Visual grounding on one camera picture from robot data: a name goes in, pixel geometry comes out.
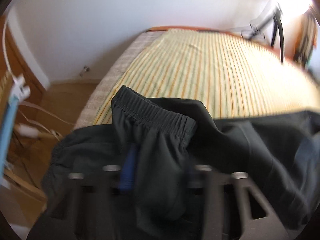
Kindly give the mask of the dark green pants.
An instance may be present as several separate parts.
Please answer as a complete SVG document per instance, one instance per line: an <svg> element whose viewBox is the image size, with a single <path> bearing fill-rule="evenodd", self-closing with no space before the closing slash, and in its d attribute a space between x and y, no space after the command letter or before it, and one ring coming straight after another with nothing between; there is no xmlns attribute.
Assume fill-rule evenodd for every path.
<svg viewBox="0 0 320 240"><path fill-rule="evenodd" d="M52 150L28 239L318 239L319 114L215 120L123 86ZM119 189L137 145L135 185Z"/></svg>

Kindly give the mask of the light blue chair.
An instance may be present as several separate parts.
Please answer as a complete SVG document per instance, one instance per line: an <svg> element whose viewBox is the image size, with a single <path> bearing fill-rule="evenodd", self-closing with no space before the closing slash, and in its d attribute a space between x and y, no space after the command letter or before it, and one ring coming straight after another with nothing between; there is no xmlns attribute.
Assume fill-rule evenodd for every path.
<svg viewBox="0 0 320 240"><path fill-rule="evenodd" d="M7 157L7 152L9 149L9 144L11 140L12 130L16 118L16 113L18 110L19 99L16 96L12 96L7 103L5 108L4 117L1 124L1 151L0 151L0 171L1 179L3 178L3 171L5 166L5 161Z"/></svg>

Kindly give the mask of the yellow striped bed sheet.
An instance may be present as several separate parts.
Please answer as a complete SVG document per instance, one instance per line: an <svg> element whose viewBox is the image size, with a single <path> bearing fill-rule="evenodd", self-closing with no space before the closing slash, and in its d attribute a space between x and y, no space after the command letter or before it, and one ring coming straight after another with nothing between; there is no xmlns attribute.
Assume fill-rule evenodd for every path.
<svg viewBox="0 0 320 240"><path fill-rule="evenodd" d="M112 121L111 100L127 86L147 98L199 100L213 118L319 111L319 86L266 47L224 34L171 29L131 62L94 124Z"/></svg>

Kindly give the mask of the white clip desk lamp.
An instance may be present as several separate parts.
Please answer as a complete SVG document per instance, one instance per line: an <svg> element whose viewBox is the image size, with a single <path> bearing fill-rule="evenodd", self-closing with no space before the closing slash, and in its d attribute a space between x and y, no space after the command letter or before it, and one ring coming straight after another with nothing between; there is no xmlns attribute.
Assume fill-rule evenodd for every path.
<svg viewBox="0 0 320 240"><path fill-rule="evenodd" d="M1 73L8 73L9 79L12 81L9 98L17 98L21 103L29 98L31 90L13 45L8 19L6 16L1 16Z"/></svg>

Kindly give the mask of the black mini tripod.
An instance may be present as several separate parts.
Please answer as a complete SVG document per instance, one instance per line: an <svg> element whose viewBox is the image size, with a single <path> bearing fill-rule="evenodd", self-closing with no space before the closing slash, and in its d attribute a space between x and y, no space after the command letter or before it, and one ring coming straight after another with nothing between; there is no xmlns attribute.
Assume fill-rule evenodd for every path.
<svg viewBox="0 0 320 240"><path fill-rule="evenodd" d="M249 22L249 29L240 31L242 38L262 42L274 49L276 38L279 38L280 61L285 62L284 30L281 22L282 10L277 0L269 0L262 13Z"/></svg>

